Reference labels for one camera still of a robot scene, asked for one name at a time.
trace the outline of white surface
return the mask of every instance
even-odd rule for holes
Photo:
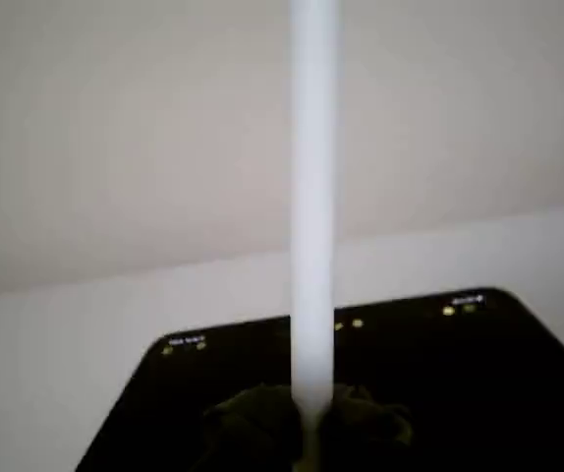
[[[287,250],[288,4],[0,0],[0,291]],[[342,6],[342,239],[564,206],[564,0]]]
[[[143,351],[176,329],[288,313],[283,254],[0,295],[0,472],[72,470]],[[564,211],[343,246],[337,304],[475,285],[564,341]]]
[[[334,383],[338,0],[292,2],[291,388],[304,425],[297,470],[316,470]]]

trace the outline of white wall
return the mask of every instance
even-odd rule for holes
[[[342,0],[341,240],[564,206],[564,0]],[[288,0],[0,0],[0,292],[283,251]]]
[[[339,305],[504,287],[564,340],[564,211],[348,244],[336,284]],[[73,469],[154,338],[289,306],[285,254],[0,295],[0,472]]]

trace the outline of white candle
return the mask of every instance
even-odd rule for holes
[[[316,466],[316,427],[332,398],[337,1],[292,0],[292,391]]]

